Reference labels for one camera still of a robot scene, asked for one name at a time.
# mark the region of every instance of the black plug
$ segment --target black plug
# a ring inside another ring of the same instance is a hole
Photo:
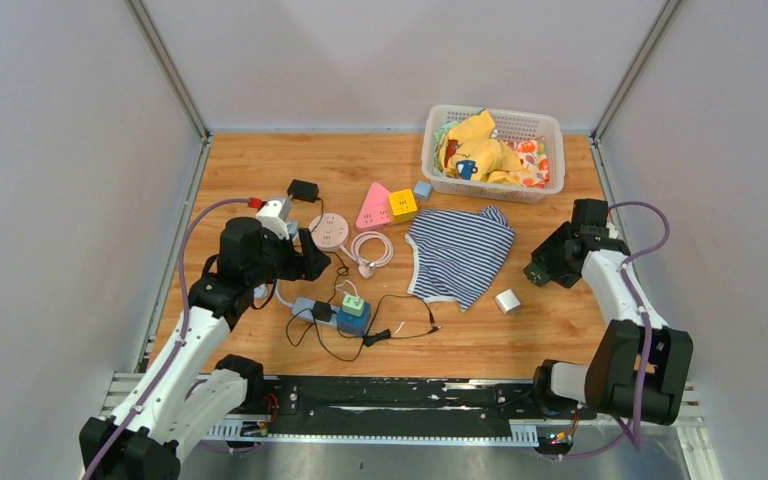
[[[331,305],[325,302],[316,301],[314,302],[310,313],[313,315],[313,318],[319,320],[320,322],[330,322],[331,315],[334,312],[331,310]]]
[[[293,200],[314,203],[319,198],[319,185],[305,182],[304,180],[293,179],[290,186],[287,187],[287,195]]]
[[[378,343],[381,340],[387,340],[390,338],[390,329],[384,330],[383,332],[376,333],[375,335],[367,335],[363,337],[363,344],[367,347],[371,347]]]

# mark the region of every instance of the gray floor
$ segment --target gray floor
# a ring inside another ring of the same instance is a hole
[[[615,428],[584,427],[573,453],[598,448],[619,433]],[[200,448],[187,459],[181,478],[196,479],[689,479],[674,429],[646,428],[637,452],[627,441],[595,458],[559,464],[535,458],[533,450],[506,447],[265,444],[244,455]]]

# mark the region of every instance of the white basket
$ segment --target white basket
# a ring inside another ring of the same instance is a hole
[[[446,123],[462,121],[484,110],[479,107],[458,105],[437,105],[431,109],[425,123],[425,139],[422,143],[422,173],[428,177],[435,192],[467,195],[470,197],[493,198],[512,202],[536,203],[546,195],[553,195],[564,188],[564,137],[558,121],[547,115],[513,112],[488,108],[496,121],[500,140],[522,142],[532,138],[546,137],[546,156],[549,158],[549,183],[545,188],[499,185],[487,182],[473,182],[460,178],[449,178],[434,174],[434,132]]]

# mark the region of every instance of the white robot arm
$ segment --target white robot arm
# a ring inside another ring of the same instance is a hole
[[[538,286],[554,281],[570,288],[583,278],[607,322],[590,365],[546,360],[537,368],[535,400],[548,410],[583,403],[596,412],[629,418],[639,402],[642,420],[669,425],[678,415],[693,341],[686,332],[669,328],[652,307],[628,261],[628,247],[611,238],[607,217],[606,202],[577,200],[571,221],[532,252],[532,263],[523,270]],[[635,395],[647,321],[647,363],[653,371],[644,373],[642,394]]]
[[[254,200],[238,201],[253,206]],[[254,203],[260,207],[256,218],[226,223],[219,253],[190,288],[189,308],[136,388],[108,418],[84,424],[79,441],[85,478],[178,478],[183,461],[220,418],[237,407],[263,403],[263,366],[257,362],[228,355],[204,383],[195,384],[196,376],[254,306],[258,286],[279,279],[316,280],[331,261],[308,229],[299,229],[302,251],[295,250],[285,223],[288,199]]]

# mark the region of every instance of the striped shirt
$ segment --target striped shirt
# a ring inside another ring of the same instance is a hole
[[[465,311],[484,294],[514,244],[514,230],[496,207],[478,213],[428,209],[405,240],[413,247],[408,293],[426,303],[455,301]]]

